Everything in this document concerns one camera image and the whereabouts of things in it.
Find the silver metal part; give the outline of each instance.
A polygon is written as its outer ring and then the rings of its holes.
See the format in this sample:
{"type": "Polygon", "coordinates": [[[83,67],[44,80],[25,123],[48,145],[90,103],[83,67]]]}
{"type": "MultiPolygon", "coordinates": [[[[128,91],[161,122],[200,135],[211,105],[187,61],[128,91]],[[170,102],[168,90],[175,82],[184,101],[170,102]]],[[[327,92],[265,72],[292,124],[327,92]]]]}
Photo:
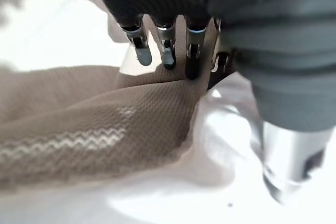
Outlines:
{"type": "Polygon", "coordinates": [[[206,27],[202,30],[191,30],[188,27],[186,28],[187,57],[198,59],[201,56],[205,32],[206,27]]]}
{"type": "Polygon", "coordinates": [[[284,204],[323,164],[332,130],[297,132],[264,123],[264,181],[284,204]]]}
{"type": "Polygon", "coordinates": [[[164,64],[171,65],[174,62],[173,50],[175,48],[175,23],[171,27],[156,27],[157,36],[160,40],[160,51],[164,64]]]}
{"type": "Polygon", "coordinates": [[[216,72],[217,71],[218,57],[220,57],[223,54],[225,54],[225,55],[228,56],[228,57],[226,57],[225,65],[224,65],[224,69],[223,69],[223,72],[227,72],[228,62],[229,62],[229,56],[231,55],[231,53],[232,53],[231,47],[224,40],[224,36],[222,36],[222,33],[219,31],[218,34],[217,34],[217,39],[216,39],[216,45],[215,45],[215,49],[214,49],[214,54],[213,54],[213,57],[211,59],[212,72],[216,72]]]}
{"type": "Polygon", "coordinates": [[[139,21],[140,24],[136,30],[127,30],[123,28],[123,31],[126,33],[128,40],[135,47],[139,62],[144,66],[148,66],[152,63],[152,55],[148,47],[147,34],[142,19],[139,21]]]}

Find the metal cylinder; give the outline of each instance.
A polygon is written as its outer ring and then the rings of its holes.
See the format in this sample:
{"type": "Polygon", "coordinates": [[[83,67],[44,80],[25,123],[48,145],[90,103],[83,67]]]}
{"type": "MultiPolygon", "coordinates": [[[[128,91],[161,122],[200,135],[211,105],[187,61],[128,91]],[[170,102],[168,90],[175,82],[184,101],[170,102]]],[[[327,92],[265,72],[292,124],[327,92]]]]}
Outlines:
{"type": "Polygon", "coordinates": [[[298,132],[264,123],[264,180],[274,199],[284,203],[322,167],[332,132],[298,132]]]}

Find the gray robotic arm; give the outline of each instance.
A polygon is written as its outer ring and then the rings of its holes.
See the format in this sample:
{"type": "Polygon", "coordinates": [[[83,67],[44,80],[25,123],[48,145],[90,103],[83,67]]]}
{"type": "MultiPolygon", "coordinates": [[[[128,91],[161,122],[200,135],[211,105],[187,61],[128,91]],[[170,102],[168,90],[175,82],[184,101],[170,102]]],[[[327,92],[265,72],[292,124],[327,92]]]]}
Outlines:
{"type": "Polygon", "coordinates": [[[211,17],[220,37],[239,49],[237,70],[251,81],[264,127],[264,178],[283,202],[313,170],[336,124],[335,0],[103,0],[135,46],[141,64],[151,55],[142,15],[149,14],[161,41],[162,62],[176,64],[175,18],[184,15],[189,79],[198,75],[211,17]]]}

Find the zigzag pattern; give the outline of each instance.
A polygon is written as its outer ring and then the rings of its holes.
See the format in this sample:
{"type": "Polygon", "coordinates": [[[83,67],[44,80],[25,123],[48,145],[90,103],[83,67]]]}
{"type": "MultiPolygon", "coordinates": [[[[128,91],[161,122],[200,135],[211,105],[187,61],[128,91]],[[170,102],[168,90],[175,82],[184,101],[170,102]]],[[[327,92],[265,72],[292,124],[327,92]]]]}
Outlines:
{"type": "Polygon", "coordinates": [[[118,108],[120,122],[109,128],[63,132],[0,144],[0,182],[15,177],[68,172],[107,160],[125,136],[134,108],[118,108]]]}

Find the beige fabric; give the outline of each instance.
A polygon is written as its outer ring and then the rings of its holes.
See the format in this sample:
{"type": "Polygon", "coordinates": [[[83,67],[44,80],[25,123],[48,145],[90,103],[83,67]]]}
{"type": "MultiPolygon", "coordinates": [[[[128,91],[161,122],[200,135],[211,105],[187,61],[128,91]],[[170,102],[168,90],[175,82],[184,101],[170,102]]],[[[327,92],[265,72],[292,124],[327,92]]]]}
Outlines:
{"type": "MultiPolygon", "coordinates": [[[[148,18],[145,25],[155,34],[148,18]]],[[[152,52],[153,72],[139,74],[145,68],[132,50],[119,72],[103,66],[2,69],[1,188],[114,177],[178,159],[194,107],[207,88],[216,36],[211,22],[202,76],[189,81],[184,30],[180,17],[173,71],[156,67],[160,59],[152,52]]]]}

